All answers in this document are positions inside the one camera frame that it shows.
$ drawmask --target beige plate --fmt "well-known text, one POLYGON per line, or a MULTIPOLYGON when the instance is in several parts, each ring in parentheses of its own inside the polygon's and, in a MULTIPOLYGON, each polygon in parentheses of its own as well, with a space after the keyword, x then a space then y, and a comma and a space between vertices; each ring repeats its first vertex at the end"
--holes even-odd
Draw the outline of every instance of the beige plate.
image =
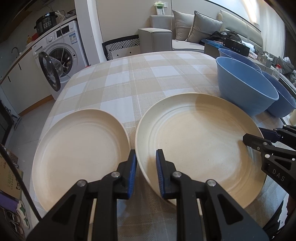
POLYGON ((78 180, 100 180, 126 161, 130 143, 112 115, 94 109, 58 121, 41 140, 32 178, 42 207, 48 211, 78 180))
POLYGON ((165 159, 178 171, 193 180, 216 180, 245 208, 266 179, 260 153, 242 142, 246 133, 262 137, 253 120, 234 104, 207 94, 179 94, 159 101, 143 115, 136 131, 136 155, 159 195, 155 152, 163 149, 165 159))

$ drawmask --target beige sofa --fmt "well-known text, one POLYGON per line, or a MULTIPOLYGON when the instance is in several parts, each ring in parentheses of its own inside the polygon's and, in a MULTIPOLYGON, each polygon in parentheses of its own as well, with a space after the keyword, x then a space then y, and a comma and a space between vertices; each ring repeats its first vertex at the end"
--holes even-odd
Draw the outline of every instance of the beige sofa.
MULTIPOLYGON (((261 33, 251 24, 246 24, 237 17, 223 10, 218 13, 217 19, 223 21, 220 31, 236 31, 241 39, 251 44, 263 46, 261 33)), ((141 53, 160 52, 160 51, 195 51, 204 52, 204 46, 197 43, 175 40, 176 27, 174 16, 152 15, 150 16, 151 28, 140 28, 140 50, 141 53)))

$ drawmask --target pillow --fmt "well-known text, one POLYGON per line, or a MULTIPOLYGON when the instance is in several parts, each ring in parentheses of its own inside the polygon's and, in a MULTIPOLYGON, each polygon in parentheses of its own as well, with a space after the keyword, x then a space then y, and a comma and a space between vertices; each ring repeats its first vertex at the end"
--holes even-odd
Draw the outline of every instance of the pillow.
POLYGON ((193 24, 190 29, 187 41, 199 43, 201 40, 211 36, 215 31, 220 31, 223 22, 210 18, 194 11, 193 24))
POLYGON ((173 13, 176 22, 176 40, 184 41, 189 35, 194 15, 175 10, 173 10, 173 13))
POLYGON ((252 51, 253 53, 255 53, 255 48, 253 44, 247 43, 245 41, 242 40, 242 43, 244 43, 247 47, 250 48, 250 51, 252 51))

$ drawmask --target floor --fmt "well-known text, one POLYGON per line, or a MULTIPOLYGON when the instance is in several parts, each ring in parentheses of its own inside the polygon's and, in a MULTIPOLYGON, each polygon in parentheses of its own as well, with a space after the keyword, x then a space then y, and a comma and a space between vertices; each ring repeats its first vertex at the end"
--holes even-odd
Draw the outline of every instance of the floor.
MULTIPOLYGON (((30 188, 32 164, 39 137, 53 105, 54 100, 51 100, 24 115, 17 129, 13 131, 10 140, 8 140, 8 144, 5 145, 18 157, 19 169, 24 172, 23 181, 28 190, 30 188)), ((25 198, 22 200, 30 222, 30 229, 24 230, 25 234, 28 234, 32 228, 29 204, 25 198)))

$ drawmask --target checkered tablecloth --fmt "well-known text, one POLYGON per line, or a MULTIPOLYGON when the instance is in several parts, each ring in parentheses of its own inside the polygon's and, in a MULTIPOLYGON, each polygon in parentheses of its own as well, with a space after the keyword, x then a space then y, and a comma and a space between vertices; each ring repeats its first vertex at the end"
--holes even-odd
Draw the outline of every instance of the checkered tablecloth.
MULTIPOLYGON (((97 108, 116 117, 125 127, 131 147, 144 113, 161 99, 184 92, 220 96, 215 59, 197 52, 171 51, 120 58, 76 73, 55 102, 40 139, 60 119, 81 109, 97 108)), ((267 112, 253 118, 259 127, 282 126, 267 112)), ((30 194, 42 215, 42 207, 30 194)), ((272 217, 286 192, 272 179, 266 183, 246 210, 264 226, 272 217)), ((119 240, 176 240, 176 210, 150 188, 139 168, 134 194, 118 201, 119 240)))

